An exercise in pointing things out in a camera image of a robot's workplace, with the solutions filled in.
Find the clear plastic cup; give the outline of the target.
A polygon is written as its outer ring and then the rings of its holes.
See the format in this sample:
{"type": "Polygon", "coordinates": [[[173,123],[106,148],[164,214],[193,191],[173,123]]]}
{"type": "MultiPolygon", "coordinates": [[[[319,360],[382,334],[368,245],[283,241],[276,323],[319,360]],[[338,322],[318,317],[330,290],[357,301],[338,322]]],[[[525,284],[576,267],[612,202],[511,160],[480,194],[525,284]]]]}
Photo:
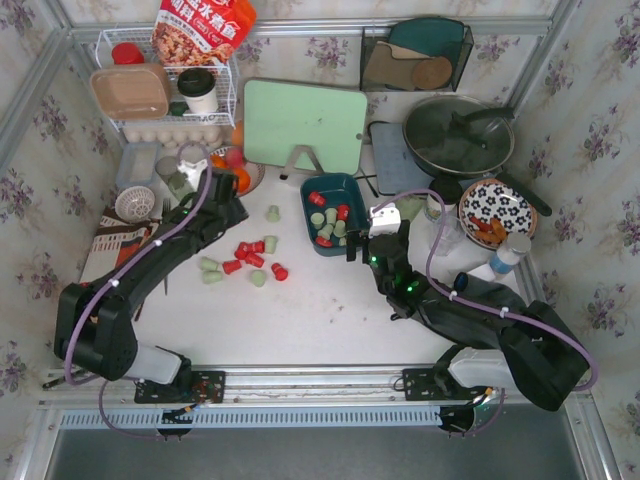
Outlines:
{"type": "Polygon", "coordinates": [[[465,234],[456,216],[439,218],[435,224],[435,234],[442,232],[435,248],[436,256],[448,256],[464,239],[465,234]]]}

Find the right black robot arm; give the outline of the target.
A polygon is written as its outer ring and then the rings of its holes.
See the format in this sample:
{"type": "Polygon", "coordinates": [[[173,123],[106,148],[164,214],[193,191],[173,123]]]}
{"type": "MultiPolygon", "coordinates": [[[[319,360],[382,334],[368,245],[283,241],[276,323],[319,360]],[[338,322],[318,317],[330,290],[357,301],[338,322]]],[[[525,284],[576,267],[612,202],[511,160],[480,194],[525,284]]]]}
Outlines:
{"type": "Polygon", "coordinates": [[[456,387],[502,387],[556,411],[570,393],[593,385],[593,358],[552,307],[525,302],[511,288],[465,272],[446,286],[429,271],[415,270],[409,229],[406,220],[377,235],[351,228],[347,258],[360,255],[370,267],[393,320],[414,320],[452,342],[437,362],[443,394],[456,387]]]}

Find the teal storage basket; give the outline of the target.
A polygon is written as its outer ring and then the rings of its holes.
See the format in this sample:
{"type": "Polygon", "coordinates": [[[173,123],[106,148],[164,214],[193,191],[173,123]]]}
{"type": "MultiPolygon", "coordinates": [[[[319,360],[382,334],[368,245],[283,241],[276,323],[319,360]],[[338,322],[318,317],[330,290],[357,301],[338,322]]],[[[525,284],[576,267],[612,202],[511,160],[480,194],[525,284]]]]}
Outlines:
{"type": "Polygon", "coordinates": [[[366,230],[369,226],[367,209],[359,185],[350,175],[334,173],[309,178],[303,182],[300,188],[300,195],[309,238],[313,248],[320,256],[345,255],[348,234],[366,230]],[[318,207],[309,202],[308,195],[312,191],[317,191],[326,198],[327,204],[325,207],[318,207]],[[349,217],[346,222],[346,236],[338,238],[332,234],[330,240],[333,246],[331,248],[323,248],[315,242],[318,231],[326,223],[335,225],[337,208],[341,204],[347,204],[350,207],[349,217]]]}

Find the red capsule number two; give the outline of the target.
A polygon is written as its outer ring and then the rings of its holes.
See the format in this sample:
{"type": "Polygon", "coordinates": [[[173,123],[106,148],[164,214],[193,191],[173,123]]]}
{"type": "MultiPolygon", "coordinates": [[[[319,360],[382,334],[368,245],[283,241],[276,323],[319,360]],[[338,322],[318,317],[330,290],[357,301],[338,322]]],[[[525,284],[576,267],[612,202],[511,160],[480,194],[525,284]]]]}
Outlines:
{"type": "Polygon", "coordinates": [[[350,213],[350,207],[347,204],[341,204],[337,208],[337,220],[347,222],[350,213]]]}

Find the green capsule top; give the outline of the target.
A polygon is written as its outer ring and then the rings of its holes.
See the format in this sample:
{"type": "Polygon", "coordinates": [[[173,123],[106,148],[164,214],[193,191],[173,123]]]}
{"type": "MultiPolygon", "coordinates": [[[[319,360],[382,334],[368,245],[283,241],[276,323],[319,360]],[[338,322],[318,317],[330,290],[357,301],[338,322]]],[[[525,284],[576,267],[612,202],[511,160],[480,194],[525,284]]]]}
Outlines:
{"type": "Polygon", "coordinates": [[[270,223],[276,223],[280,220],[280,209],[278,205],[270,205],[268,207],[266,219],[270,223]]]}

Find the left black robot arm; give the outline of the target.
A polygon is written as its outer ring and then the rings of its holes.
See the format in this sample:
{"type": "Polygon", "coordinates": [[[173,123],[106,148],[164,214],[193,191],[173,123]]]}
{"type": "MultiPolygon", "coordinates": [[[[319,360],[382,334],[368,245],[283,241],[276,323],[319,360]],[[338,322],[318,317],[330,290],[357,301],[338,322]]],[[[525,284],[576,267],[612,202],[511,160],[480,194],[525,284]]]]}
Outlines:
{"type": "Polygon", "coordinates": [[[247,219],[237,183],[232,171],[208,166],[196,192],[176,206],[122,265],[92,282],[64,288],[53,347],[64,362],[67,383],[77,384],[75,367],[108,381],[130,378],[168,385],[176,380],[182,357],[140,343],[133,318],[175,268],[247,219]]]}

